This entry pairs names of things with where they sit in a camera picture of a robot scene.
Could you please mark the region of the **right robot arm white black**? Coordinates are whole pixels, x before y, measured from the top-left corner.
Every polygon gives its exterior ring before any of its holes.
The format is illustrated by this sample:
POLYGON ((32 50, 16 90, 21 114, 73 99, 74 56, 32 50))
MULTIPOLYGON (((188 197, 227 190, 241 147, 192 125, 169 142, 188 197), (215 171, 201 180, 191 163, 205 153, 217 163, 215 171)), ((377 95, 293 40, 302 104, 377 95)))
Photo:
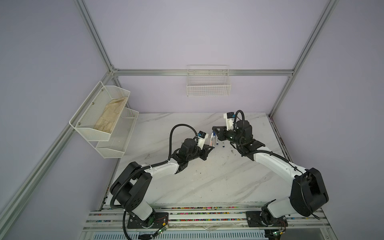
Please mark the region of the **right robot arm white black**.
POLYGON ((264 165, 290 186, 289 196, 262 207, 259 216, 262 225, 272 226, 281 217, 291 214, 309 217, 329 201, 320 171, 298 166, 270 151, 264 143, 254 139, 248 121, 237 121, 232 127, 214 126, 212 130, 220 141, 229 141, 242 157, 264 165))

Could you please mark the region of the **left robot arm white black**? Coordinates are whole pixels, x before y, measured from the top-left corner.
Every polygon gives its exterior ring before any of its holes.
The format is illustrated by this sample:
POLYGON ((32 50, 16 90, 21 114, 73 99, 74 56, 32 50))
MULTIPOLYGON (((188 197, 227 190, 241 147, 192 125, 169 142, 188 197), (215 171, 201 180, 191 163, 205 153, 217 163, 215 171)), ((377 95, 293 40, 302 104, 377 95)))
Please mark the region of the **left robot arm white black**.
POLYGON ((146 166, 131 162, 110 188, 110 207, 123 209, 141 221, 153 218, 155 210, 144 200, 151 181, 182 172, 192 160, 207 160, 214 148, 200 137, 188 138, 162 162, 146 166))

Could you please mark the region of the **beige cloth in shelf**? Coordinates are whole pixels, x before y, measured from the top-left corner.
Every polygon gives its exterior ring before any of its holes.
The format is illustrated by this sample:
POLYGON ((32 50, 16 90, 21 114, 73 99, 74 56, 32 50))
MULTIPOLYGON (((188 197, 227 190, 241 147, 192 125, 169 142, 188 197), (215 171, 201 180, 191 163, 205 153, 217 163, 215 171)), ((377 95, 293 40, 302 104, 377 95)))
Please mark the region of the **beige cloth in shelf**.
POLYGON ((128 97, 111 100, 94 125, 94 129, 111 134, 127 100, 128 97))

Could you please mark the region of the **aluminium rail base frame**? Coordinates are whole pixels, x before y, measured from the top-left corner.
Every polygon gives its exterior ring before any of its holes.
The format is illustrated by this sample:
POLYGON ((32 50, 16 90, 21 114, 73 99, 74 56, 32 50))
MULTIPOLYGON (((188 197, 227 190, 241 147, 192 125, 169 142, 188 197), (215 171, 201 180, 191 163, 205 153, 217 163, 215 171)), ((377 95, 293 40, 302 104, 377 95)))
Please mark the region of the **aluminium rail base frame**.
POLYGON ((154 205, 156 217, 149 228, 137 217, 123 215, 108 205, 90 212, 81 240, 138 240, 157 233, 157 240, 336 240, 323 210, 314 216, 289 214, 271 226, 264 226, 258 215, 262 203, 154 205))

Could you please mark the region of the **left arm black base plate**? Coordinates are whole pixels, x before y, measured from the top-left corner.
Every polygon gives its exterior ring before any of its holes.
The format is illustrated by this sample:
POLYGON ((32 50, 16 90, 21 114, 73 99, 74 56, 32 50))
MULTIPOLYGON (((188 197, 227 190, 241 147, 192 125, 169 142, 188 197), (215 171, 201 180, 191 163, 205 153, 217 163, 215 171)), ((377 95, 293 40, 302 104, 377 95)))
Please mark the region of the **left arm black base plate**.
POLYGON ((148 219, 141 220, 138 216, 129 216, 125 226, 127 229, 160 229, 169 220, 169 213, 153 212, 148 219))

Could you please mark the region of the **white mesh two-tier wall shelf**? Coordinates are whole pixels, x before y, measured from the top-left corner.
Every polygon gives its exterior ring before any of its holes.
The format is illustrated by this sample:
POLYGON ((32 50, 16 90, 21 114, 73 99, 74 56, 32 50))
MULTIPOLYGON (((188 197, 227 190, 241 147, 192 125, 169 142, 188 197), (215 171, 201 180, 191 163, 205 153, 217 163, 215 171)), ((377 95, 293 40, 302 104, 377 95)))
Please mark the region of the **white mesh two-tier wall shelf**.
POLYGON ((128 148, 139 116, 128 108, 130 93, 99 82, 69 121, 105 159, 120 159, 128 148))

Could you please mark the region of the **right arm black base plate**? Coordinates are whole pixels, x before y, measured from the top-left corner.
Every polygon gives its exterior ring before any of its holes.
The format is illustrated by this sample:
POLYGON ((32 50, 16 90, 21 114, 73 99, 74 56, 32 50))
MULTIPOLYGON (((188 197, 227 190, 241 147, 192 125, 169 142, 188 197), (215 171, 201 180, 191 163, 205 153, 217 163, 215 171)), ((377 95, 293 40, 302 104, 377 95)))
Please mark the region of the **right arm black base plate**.
POLYGON ((288 225, 285 216, 274 218, 267 212, 247 211, 246 220, 249 227, 286 227, 288 225))

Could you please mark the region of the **aluminium enclosure frame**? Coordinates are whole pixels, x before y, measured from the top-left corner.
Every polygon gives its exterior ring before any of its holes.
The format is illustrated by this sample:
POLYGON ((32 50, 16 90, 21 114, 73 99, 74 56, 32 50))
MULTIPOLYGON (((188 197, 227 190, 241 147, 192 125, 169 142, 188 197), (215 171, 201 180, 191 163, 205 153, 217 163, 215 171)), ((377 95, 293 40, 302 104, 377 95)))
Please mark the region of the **aluminium enclosure frame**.
MULTIPOLYGON (((274 103, 272 110, 269 114, 272 118, 280 107, 283 99, 288 93, 288 90, 292 86, 294 80, 297 78, 304 62, 306 61, 310 51, 312 50, 315 42, 317 41, 321 31, 324 29, 326 22, 329 20, 338 1, 328 1, 325 5, 319 19, 317 20, 314 29, 312 30, 310 37, 308 38, 295 66, 292 70, 228 70, 224 72, 221 69, 196 69, 192 73, 197 76, 204 76, 205 78, 211 76, 287 76, 288 80, 286 81, 282 91, 280 92, 276 102, 274 103)), ((85 1, 75 1, 75 5, 78 8, 80 15, 97 47, 98 52, 101 54, 102 60, 106 63, 108 68, 107 72, 102 78, 102 83, 106 84, 109 81, 114 81, 116 85, 119 85, 118 77, 119 76, 187 76, 189 72, 187 70, 123 70, 123 69, 114 69, 113 65, 107 56, 107 52, 102 44, 100 35, 98 34, 94 21, 91 18, 89 9, 85 1)), ((33 191, 41 183, 43 177, 46 176, 50 168, 54 165, 55 161, 58 158, 59 153, 64 148, 65 144, 69 141, 70 137, 75 131, 72 123, 80 117, 80 114, 85 112, 85 107, 91 103, 94 96, 97 95, 98 91, 101 89, 101 84, 97 84, 95 88, 91 91, 89 96, 85 99, 84 103, 76 111, 74 117, 66 125, 63 131, 60 133, 59 137, 51 145, 49 150, 45 153, 43 158, 40 160, 38 165, 34 168, 19 190, 15 193, 11 201, 5 207, 1 213, 1 238, 4 238, 5 235, 10 231, 10 229, 15 224, 16 220, 19 218, 26 205, 30 201, 33 191)))

